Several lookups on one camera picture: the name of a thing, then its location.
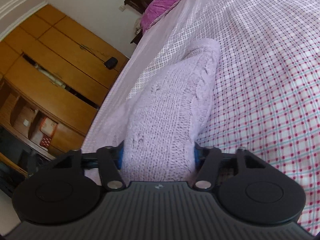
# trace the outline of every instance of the wooden shelf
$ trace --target wooden shelf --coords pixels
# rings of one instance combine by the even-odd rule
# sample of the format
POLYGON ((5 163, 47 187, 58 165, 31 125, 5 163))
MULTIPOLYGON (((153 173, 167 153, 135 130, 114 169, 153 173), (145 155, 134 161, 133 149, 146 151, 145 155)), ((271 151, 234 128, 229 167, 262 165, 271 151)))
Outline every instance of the wooden shelf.
POLYGON ((29 138, 29 129, 38 112, 39 110, 31 106, 24 98, 18 97, 11 111, 10 124, 23 136, 29 138))
POLYGON ((30 141, 41 147, 44 151, 48 151, 47 148, 40 146, 40 142, 43 137, 43 133, 40 131, 40 125, 43 120, 43 118, 46 117, 44 113, 39 111, 34 119, 34 121, 31 124, 31 127, 29 129, 29 135, 28 138, 30 141))
POLYGON ((29 140, 29 134, 25 136, 11 125, 11 121, 13 121, 11 114, 12 112, 14 112, 13 109, 17 105, 19 99, 20 96, 17 94, 17 92, 15 92, 15 90, 12 90, 4 82, 0 84, 0 125, 2 125, 8 132, 10 132, 20 141, 24 142, 25 144, 39 152, 46 159, 54 159, 54 156, 50 155, 47 149, 40 147, 39 145, 29 140))
POLYGON ((50 146, 66 153, 70 150, 79 150, 83 141, 84 136, 59 123, 50 146))
POLYGON ((3 162, 4 164, 10 166, 14 170, 20 172, 22 175, 24 175, 26 178, 28 177, 28 173, 20 168, 17 164, 13 163, 11 160, 9 160, 6 156, 4 156, 2 153, 0 153, 0 161, 3 162))

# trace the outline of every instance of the white wall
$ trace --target white wall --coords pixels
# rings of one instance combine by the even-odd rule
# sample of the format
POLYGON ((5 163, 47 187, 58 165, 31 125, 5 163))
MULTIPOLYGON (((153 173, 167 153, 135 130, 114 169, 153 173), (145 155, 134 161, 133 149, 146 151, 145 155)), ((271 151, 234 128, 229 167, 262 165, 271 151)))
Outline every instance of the white wall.
POLYGON ((130 57, 135 49, 134 23, 141 15, 129 6, 121 12, 124 0, 48 0, 50 4, 130 57))
POLYGON ((20 220, 13 209, 11 198, 0 190, 0 235, 9 233, 20 220))
POLYGON ((45 4, 45 0, 0 0, 0 41, 45 4))

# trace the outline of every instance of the white fabric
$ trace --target white fabric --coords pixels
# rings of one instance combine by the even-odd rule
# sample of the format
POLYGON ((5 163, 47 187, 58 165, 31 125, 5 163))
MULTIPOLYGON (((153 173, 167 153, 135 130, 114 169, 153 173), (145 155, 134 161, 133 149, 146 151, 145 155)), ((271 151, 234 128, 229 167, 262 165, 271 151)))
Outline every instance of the white fabric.
POLYGON ((192 40, 213 38, 221 60, 214 107, 200 145, 239 146, 305 189, 301 225, 318 231, 320 209, 320 0, 182 0, 141 39, 85 139, 192 40))

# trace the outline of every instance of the metal screw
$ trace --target metal screw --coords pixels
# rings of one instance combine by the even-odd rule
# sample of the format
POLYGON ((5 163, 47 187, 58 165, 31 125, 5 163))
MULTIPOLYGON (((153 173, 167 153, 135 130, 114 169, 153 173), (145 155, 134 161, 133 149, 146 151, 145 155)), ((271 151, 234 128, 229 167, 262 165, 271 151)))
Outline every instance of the metal screw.
POLYGON ((247 148, 246 147, 243 147, 243 146, 240 146, 239 148, 238 148, 238 150, 242 150, 242 151, 245 151, 247 148))
POLYGON ((211 187, 211 183, 206 180, 200 180, 196 182, 196 187, 200 189, 207 189, 211 187))
POLYGON ((111 188, 111 189, 118 189, 123 186, 123 183, 119 180, 113 180, 113 181, 108 182, 107 186, 108 186, 108 188, 111 188))

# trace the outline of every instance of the purple pillowcase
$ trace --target purple pillowcase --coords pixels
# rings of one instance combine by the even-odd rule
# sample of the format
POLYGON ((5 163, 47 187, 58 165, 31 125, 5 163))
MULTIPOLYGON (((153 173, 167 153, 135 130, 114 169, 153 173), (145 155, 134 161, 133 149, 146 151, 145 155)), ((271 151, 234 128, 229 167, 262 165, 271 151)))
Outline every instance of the purple pillowcase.
POLYGON ((141 18, 143 33, 167 15, 181 0, 153 0, 141 18))

